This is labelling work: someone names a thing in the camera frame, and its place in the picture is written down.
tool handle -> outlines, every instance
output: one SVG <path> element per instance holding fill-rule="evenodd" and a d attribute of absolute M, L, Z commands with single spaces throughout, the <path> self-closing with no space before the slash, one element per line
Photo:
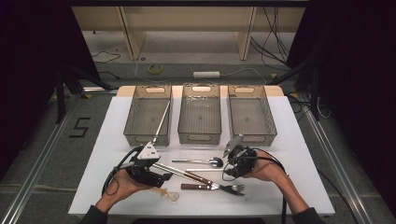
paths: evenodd
<path fill-rule="evenodd" d="M 211 189 L 209 185 L 181 184 L 182 189 Z"/>
<path fill-rule="evenodd" d="M 212 183 L 213 183 L 212 181 L 210 181 L 208 179 L 205 179 L 205 178 L 203 178 L 201 176 L 195 175 L 195 174 L 193 174 L 191 172 L 185 172 L 184 176 L 186 176 L 188 178 L 191 178 L 193 180 L 199 181 L 201 183 L 207 184 L 207 185 L 212 185 Z"/>

translucent storage bin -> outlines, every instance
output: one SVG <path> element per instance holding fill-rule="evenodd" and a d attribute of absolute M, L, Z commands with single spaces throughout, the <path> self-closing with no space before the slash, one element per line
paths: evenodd
<path fill-rule="evenodd" d="M 277 132 L 264 86 L 229 86 L 231 137 L 244 135 L 241 145 L 269 147 Z"/>
<path fill-rule="evenodd" d="M 218 145 L 220 113 L 219 85 L 184 84 L 177 128 L 180 143 Z"/>
<path fill-rule="evenodd" d="M 155 146 L 169 146 L 172 86 L 136 86 L 124 130 L 129 145 L 140 146 L 152 141 L 166 108 Z"/>

spoon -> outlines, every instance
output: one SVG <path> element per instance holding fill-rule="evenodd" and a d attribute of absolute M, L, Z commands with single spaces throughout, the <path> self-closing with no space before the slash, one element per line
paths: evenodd
<path fill-rule="evenodd" d="M 210 160 L 203 161 L 203 160 L 188 160 L 188 159 L 175 159 L 172 162 L 183 162 L 183 163 L 201 163 L 201 164 L 211 164 L 213 167 L 222 167 L 223 161 L 219 157 L 213 157 Z"/>

silverware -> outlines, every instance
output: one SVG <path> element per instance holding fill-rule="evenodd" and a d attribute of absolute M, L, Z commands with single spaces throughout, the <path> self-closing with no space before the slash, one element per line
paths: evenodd
<path fill-rule="evenodd" d="M 207 161 L 189 160 L 189 159 L 175 159 L 175 160 L 172 160 L 172 162 L 211 164 L 213 167 L 219 167 L 219 168 L 224 165 L 224 162 L 219 157 L 213 157 Z"/>
<path fill-rule="evenodd" d="M 234 192 L 241 192 L 245 189 L 244 185 L 229 185 L 229 186 L 222 186 L 222 185 L 218 185 L 217 184 L 212 184 L 212 185 L 197 185 L 197 184 L 181 184 L 181 188 L 182 189 L 222 189 L 225 190 L 227 192 L 229 192 L 231 194 L 234 194 Z"/>
<path fill-rule="evenodd" d="M 172 174 L 182 176 L 182 177 L 184 177 L 186 179 L 189 179 L 189 180 L 192 180 L 192 181 L 196 181 L 196 182 L 199 182 L 199 183 L 203 183 L 203 185 L 201 185 L 201 188 L 203 188 L 204 186 L 210 186 L 210 189 L 221 189 L 223 191 L 226 191 L 226 192 L 231 193 L 231 194 L 236 195 L 236 196 L 244 196 L 245 195 L 245 194 L 241 193 L 240 191 L 238 191 L 238 189 L 233 188 L 233 186 L 222 186 L 222 185 L 220 185 L 218 183 L 215 183 L 215 182 L 213 182 L 211 180 L 208 180 L 206 178 L 203 178 L 203 177 L 198 176 L 196 174 L 193 174 L 191 172 L 183 172 L 183 171 L 180 171 L 180 170 L 178 170 L 176 168 L 173 168 L 173 167 L 170 167 L 170 166 L 166 166 L 166 165 L 163 165 L 163 164 L 158 163 L 158 162 L 154 163 L 152 166 L 154 166 L 156 168 L 159 168 L 159 169 L 162 169 L 162 170 L 165 170 L 165 171 L 170 172 Z"/>

white table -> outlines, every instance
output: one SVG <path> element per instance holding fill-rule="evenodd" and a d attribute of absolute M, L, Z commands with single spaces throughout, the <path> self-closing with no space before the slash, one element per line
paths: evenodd
<path fill-rule="evenodd" d="M 181 87 L 173 87 L 171 143 L 169 147 L 156 147 L 161 155 L 160 163 L 180 170 L 186 168 L 210 168 L 200 164 L 172 163 L 172 159 L 209 159 L 221 157 L 225 144 L 230 140 L 226 95 L 221 94 L 222 134 L 218 146 L 181 145 L 178 142 L 177 125 L 180 111 Z M 277 137 L 270 147 L 262 147 L 284 165 L 297 190 L 309 206 L 315 207 L 320 215 L 330 216 L 334 210 L 328 194 L 318 176 L 305 144 L 301 130 L 293 115 L 287 97 L 268 97 L 277 129 Z M 114 97 L 106 113 L 101 131 L 93 148 L 85 173 L 78 186 L 69 214 L 83 216 L 91 204 L 101 195 L 108 173 L 133 148 L 123 135 L 132 97 Z M 151 168 L 163 174 L 164 171 Z M 217 190 L 184 190 L 181 183 L 194 183 L 177 175 L 163 184 L 168 191 L 177 192 L 179 199 L 170 202 L 154 190 L 139 191 L 130 198 L 117 203 L 110 215 L 139 217 L 263 217 L 281 214 L 282 194 L 269 182 L 257 179 L 238 178 L 233 182 L 221 180 L 221 172 L 200 172 L 198 175 L 223 185 L 244 184 L 245 196 L 238 197 Z"/>

